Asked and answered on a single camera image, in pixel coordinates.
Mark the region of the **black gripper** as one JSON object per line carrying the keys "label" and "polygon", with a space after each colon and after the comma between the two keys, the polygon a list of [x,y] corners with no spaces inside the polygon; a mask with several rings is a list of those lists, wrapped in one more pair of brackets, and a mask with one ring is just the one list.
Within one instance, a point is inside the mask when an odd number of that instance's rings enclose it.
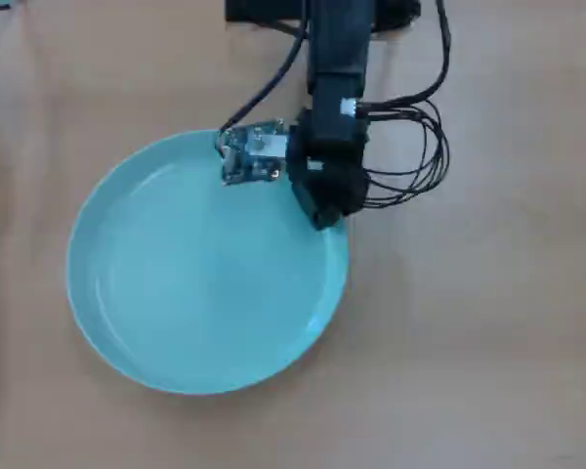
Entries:
{"label": "black gripper", "polygon": [[344,140],[321,141],[312,111],[303,108],[289,128],[285,166],[291,189],[318,231],[363,209],[369,178],[362,168],[368,122],[354,119]]}

